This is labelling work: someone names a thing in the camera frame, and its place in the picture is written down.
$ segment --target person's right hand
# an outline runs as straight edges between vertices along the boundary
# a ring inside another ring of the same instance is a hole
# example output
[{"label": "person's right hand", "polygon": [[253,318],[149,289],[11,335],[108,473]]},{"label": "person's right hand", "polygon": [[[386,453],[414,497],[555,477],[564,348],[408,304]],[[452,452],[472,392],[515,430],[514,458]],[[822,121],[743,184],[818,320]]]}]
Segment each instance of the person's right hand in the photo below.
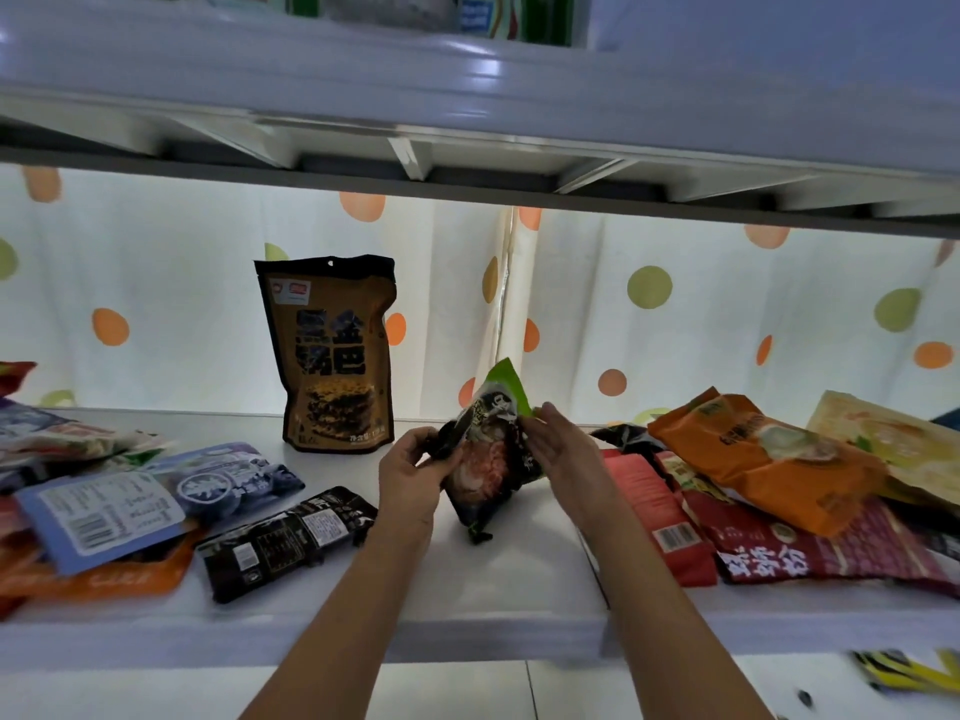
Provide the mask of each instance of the person's right hand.
[{"label": "person's right hand", "polygon": [[534,410],[534,416],[522,416],[520,426],[559,507],[589,537],[622,502],[594,440],[550,402]]}]

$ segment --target barcode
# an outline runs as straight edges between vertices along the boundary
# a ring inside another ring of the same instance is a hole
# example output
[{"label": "barcode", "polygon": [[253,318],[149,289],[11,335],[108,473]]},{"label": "barcode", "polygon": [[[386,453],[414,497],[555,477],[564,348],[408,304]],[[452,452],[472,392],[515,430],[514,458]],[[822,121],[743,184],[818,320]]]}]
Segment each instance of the barcode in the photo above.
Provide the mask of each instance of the barcode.
[{"label": "barcode", "polygon": [[102,512],[92,512],[67,522],[67,529],[73,534],[81,550],[92,551],[116,538],[114,526],[107,522]]},{"label": "barcode", "polygon": [[238,545],[233,549],[233,555],[236,557],[237,566],[240,567],[241,571],[252,569],[260,563],[260,558],[257,557],[257,551],[255,551],[254,546],[249,543]]},{"label": "barcode", "polygon": [[663,553],[673,553],[681,548],[688,548],[700,543],[700,535],[693,530],[690,523],[678,523],[677,525],[671,525],[669,528],[660,528],[658,531],[654,531],[654,538]]}]

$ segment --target white curtain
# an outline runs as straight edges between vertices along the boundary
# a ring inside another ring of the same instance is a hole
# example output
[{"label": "white curtain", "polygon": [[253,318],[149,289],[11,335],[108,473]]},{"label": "white curtain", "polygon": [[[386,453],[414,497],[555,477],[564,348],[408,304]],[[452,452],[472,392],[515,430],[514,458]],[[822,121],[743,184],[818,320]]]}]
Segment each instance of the white curtain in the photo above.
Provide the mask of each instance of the white curtain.
[{"label": "white curtain", "polygon": [[29,403],[280,413],[252,261],[377,253],[398,417],[450,418],[503,355],[581,423],[711,385],[799,424],[824,389],[960,405],[952,242],[14,166],[0,205]]}]

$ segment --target blue snack bag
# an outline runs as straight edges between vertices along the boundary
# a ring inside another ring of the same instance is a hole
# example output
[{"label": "blue snack bag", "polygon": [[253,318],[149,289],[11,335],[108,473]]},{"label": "blue snack bag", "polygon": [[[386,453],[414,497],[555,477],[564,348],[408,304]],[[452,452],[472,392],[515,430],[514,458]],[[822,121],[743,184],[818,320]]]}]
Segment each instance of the blue snack bag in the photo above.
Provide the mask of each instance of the blue snack bag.
[{"label": "blue snack bag", "polygon": [[57,573],[72,576],[303,488],[282,464],[230,442],[134,471],[60,478],[14,496]]}]

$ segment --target shelf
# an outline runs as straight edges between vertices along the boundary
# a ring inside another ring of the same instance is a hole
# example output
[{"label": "shelf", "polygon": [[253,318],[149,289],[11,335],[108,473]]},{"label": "shelf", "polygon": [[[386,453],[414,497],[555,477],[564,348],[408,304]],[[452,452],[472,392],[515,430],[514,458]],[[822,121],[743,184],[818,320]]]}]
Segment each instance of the shelf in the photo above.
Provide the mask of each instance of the shelf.
[{"label": "shelf", "polygon": [[865,63],[824,82],[160,0],[0,20],[0,161],[960,237],[960,102]]},{"label": "shelf", "polygon": [[[296,452],[278,416],[62,410],[102,426],[140,428],[178,449],[244,441],[307,484],[295,503],[334,485],[376,500],[378,455]],[[398,421],[397,433],[414,426]],[[263,515],[284,503],[263,509]],[[446,497],[433,542],[390,645],[389,662],[590,661],[619,654],[607,603],[576,530],[540,481],[525,486],[468,543]],[[354,556],[333,552],[228,605],[210,598],[195,558],[174,593],[89,604],[31,602],[0,624],[0,671],[271,666],[278,663]],[[796,583],[692,589],[697,608],[734,654],[960,645],[960,602],[878,583]]]}]

